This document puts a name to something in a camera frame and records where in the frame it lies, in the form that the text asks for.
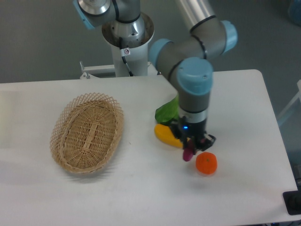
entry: table surface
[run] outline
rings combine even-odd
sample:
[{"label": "table surface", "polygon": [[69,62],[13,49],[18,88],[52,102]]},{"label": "table surface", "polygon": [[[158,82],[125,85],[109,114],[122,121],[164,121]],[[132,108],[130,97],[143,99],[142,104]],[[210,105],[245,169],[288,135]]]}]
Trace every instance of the table surface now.
[{"label": "table surface", "polygon": [[[74,98],[101,92],[125,115],[104,170],[67,173],[51,157],[52,129]],[[234,226],[300,219],[282,192],[296,190],[269,96],[257,70],[214,73],[207,131],[218,169],[154,135],[155,110],[176,91],[162,76],[0,84],[1,225]]]}]

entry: orange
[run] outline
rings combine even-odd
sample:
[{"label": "orange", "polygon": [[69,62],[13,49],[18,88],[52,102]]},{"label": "orange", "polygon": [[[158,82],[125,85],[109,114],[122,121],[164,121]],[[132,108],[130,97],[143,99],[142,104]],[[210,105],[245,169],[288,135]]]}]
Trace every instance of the orange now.
[{"label": "orange", "polygon": [[216,156],[210,152],[203,152],[197,156],[196,167],[204,174],[213,174],[217,169]]}]

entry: woven basket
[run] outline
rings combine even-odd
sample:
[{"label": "woven basket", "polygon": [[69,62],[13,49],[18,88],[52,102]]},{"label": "woven basket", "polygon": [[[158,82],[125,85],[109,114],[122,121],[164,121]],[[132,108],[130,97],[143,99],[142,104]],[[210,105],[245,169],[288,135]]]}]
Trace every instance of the woven basket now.
[{"label": "woven basket", "polygon": [[123,130],[123,111],[105,94],[90,93],[71,101],[53,129],[54,160],[72,173],[100,170],[112,157]]}]

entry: black cable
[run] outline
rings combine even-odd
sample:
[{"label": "black cable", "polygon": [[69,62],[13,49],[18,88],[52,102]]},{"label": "black cable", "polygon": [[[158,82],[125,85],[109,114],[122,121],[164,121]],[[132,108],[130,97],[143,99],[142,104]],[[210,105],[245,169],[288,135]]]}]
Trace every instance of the black cable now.
[{"label": "black cable", "polygon": [[[121,37],[119,37],[119,49],[120,49],[120,50],[122,49],[122,38],[121,38]],[[130,77],[133,77],[134,74],[132,73],[132,71],[131,71],[129,65],[127,64],[126,57],[125,57],[125,56],[122,56],[121,58],[122,58],[123,63],[127,66],[128,73],[129,73]]]}]

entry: green leaf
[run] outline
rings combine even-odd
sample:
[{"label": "green leaf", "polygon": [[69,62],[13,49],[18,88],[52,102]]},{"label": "green leaf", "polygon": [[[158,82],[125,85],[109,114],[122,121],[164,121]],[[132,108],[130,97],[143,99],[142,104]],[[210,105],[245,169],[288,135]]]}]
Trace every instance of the green leaf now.
[{"label": "green leaf", "polygon": [[156,110],[155,119],[159,124],[168,125],[172,120],[178,120],[179,96]]}]

